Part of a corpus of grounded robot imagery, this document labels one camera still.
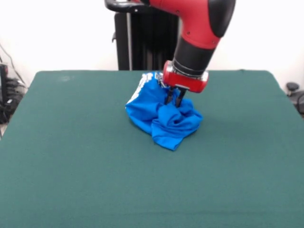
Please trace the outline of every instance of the green table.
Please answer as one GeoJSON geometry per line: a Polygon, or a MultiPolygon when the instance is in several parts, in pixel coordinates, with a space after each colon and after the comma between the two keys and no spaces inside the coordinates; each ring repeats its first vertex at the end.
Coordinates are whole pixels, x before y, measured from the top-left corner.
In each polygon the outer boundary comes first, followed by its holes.
{"type": "Polygon", "coordinates": [[[0,228],[303,228],[304,123],[265,71],[211,71],[171,152],[124,104],[142,72],[39,72],[0,142],[0,228]]]}

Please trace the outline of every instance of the blue cloth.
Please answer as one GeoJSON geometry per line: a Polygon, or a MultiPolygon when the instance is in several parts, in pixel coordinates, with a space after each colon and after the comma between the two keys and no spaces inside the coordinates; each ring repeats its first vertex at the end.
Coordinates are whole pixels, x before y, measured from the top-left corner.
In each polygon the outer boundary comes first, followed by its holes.
{"type": "Polygon", "coordinates": [[[158,145],[174,151],[185,137],[199,128],[203,116],[189,99],[184,98],[180,107],[175,106],[178,90],[174,91],[173,100],[165,105],[168,90],[159,85],[155,73],[143,74],[125,108],[136,126],[150,134],[158,145]]]}

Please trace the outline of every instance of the green felt surface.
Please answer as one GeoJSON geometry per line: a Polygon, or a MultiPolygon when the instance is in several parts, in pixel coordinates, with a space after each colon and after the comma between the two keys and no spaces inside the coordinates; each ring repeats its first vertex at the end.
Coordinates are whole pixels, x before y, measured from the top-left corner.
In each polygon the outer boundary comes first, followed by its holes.
{"type": "Polygon", "coordinates": [[[304,123],[273,76],[211,71],[176,152],[129,121],[141,72],[40,72],[0,142],[0,228],[303,228],[304,123]]]}

